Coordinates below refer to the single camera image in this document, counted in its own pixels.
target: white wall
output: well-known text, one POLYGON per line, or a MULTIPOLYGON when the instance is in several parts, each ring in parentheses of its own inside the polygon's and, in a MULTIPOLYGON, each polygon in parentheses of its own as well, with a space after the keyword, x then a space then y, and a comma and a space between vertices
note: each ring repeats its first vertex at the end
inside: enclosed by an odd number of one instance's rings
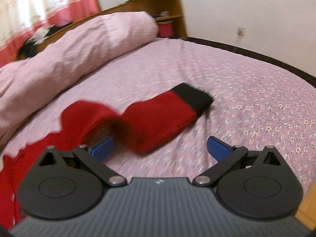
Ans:
MULTIPOLYGON (((101 0, 110 8, 125 0, 101 0)), ((273 57, 316 77, 316 0, 182 0, 188 36, 273 57)))

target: gray gripper base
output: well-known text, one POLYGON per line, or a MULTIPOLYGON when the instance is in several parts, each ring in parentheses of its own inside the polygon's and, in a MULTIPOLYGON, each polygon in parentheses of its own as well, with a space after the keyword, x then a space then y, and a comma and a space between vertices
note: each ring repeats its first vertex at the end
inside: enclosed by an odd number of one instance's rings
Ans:
POLYGON ((293 217, 258 222, 220 205, 213 192, 187 178, 134 178, 112 188, 89 212, 62 221, 25 218, 16 237, 302 237, 309 230, 293 217))

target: black baseboard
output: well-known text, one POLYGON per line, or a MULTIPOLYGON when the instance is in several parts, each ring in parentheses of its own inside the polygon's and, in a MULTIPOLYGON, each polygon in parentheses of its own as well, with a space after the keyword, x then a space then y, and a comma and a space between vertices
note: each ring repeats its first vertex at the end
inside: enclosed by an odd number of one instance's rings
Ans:
MULTIPOLYGON (((195 42, 195 43, 202 44, 202 45, 211 46, 214 48, 219 48, 219 49, 230 51, 230 52, 233 52, 233 50, 235 48, 232 45, 228 45, 228 44, 224 44, 224 43, 220 43, 220 42, 213 42, 213 41, 199 39, 199 38, 193 38, 193 37, 188 37, 187 41, 195 42)), ((316 88, 316 77, 313 77, 312 75, 310 75, 304 71, 301 71, 300 69, 297 69, 291 65, 288 65, 284 62, 278 61, 278 60, 273 59, 271 57, 262 55, 260 53, 252 52, 252 51, 249 51, 249 50, 246 50, 243 48, 239 48, 239 47, 236 47, 235 53, 238 53, 238 54, 259 60, 259 61, 265 61, 265 62, 268 62, 270 64, 281 67, 283 69, 286 69, 289 72, 304 79, 307 83, 311 84, 312 86, 314 86, 316 88)))

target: curtain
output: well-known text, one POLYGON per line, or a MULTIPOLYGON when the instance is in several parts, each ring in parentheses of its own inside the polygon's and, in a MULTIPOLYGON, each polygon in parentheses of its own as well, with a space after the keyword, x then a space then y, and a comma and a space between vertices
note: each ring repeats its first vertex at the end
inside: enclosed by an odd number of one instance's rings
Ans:
POLYGON ((0 67, 41 26, 62 26, 97 12, 97 0, 0 0, 0 67))

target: electrical outlet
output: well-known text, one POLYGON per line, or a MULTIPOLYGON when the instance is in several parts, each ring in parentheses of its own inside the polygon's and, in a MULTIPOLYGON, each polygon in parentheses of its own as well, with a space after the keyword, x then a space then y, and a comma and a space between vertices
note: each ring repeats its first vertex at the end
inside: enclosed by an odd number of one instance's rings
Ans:
POLYGON ((237 28, 237 35, 244 37, 245 36, 245 29, 243 27, 238 27, 237 28))

